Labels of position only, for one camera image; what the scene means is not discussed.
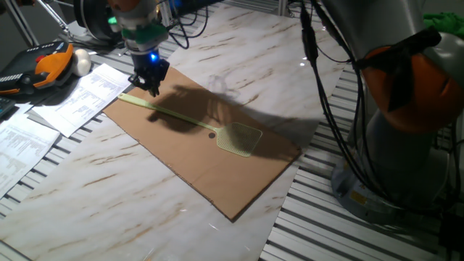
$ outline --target metal pole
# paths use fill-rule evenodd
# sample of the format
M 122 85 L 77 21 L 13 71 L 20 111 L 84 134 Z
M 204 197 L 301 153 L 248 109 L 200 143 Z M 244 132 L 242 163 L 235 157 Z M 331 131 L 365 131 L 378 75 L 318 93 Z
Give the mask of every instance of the metal pole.
M 284 16 L 287 15 L 287 5 L 289 1 L 288 0 L 279 0 L 278 1 L 278 9 L 277 9 L 277 15 L 278 16 Z
M 29 47 L 38 46 L 36 36 L 29 27 L 28 22 L 23 17 L 20 7 L 16 4 L 15 0 L 0 0 L 4 2 L 4 6 L 7 8 L 9 16 L 12 18 L 14 25 L 20 32 L 22 38 Z
M 74 5 L 73 5 L 73 4 L 64 3 L 63 1 L 54 0 L 54 3 L 57 3 L 57 4 L 61 4 L 61 5 L 67 6 L 67 7 L 72 7 L 72 8 L 74 8 Z
M 61 29 L 68 32 L 67 23 L 51 8 L 48 4 L 45 4 L 42 0 L 36 0 L 54 19 L 58 22 Z
M 169 26 L 173 18 L 173 14 L 171 13 L 171 8 L 169 6 L 169 0 L 159 4 L 159 11 L 161 12 L 162 24 L 164 26 Z

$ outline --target marble surface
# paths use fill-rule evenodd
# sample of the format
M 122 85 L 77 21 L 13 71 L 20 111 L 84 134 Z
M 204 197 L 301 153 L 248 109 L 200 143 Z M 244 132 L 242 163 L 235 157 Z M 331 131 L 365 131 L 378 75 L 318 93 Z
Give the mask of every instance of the marble surface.
M 337 60 L 347 55 L 313 23 L 318 44 Z M 199 85 L 301 146 L 310 142 L 322 115 L 312 68 L 305 58 L 299 19 L 222 6 L 204 35 L 169 62 Z M 329 96 L 344 65 L 320 54 L 318 67 Z
M 320 47 L 343 59 L 321 28 Z M 298 20 L 221 6 L 204 37 L 170 62 L 305 145 L 322 109 L 303 57 Z M 342 68 L 321 57 L 328 94 Z M 32 260 L 257 260 L 296 171 L 292 165 L 231 223 L 105 118 L 0 221 L 0 239 Z

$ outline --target paper sheet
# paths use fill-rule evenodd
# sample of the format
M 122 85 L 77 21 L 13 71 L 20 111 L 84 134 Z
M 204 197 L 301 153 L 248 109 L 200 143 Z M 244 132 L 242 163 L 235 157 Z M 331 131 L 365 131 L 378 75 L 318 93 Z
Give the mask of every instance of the paper sheet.
M 0 125 L 0 198 L 45 156 L 58 136 L 27 115 Z
M 34 107 L 33 110 L 69 138 L 130 84 L 127 75 L 102 64 L 91 74 L 82 77 L 63 102 Z
M 15 104 L 14 106 L 18 107 L 18 110 L 13 114 L 14 117 L 18 115 L 23 115 L 26 112 L 28 112 L 30 108 L 34 107 L 34 105 L 32 105 L 30 102 L 25 104 Z

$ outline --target brown cardboard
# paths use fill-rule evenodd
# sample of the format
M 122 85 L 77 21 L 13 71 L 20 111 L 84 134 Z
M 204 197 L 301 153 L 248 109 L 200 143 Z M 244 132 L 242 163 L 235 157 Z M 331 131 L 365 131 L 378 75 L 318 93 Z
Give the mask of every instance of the brown cardboard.
M 240 157 L 218 148 L 215 138 L 210 138 L 210 130 L 169 115 L 119 100 L 104 111 L 231 220 L 235 220 L 300 154 L 299 147 L 290 140 L 174 68 L 169 69 L 159 89 L 161 95 L 157 97 L 140 88 L 129 94 L 213 127 L 238 122 L 262 131 L 253 155 Z

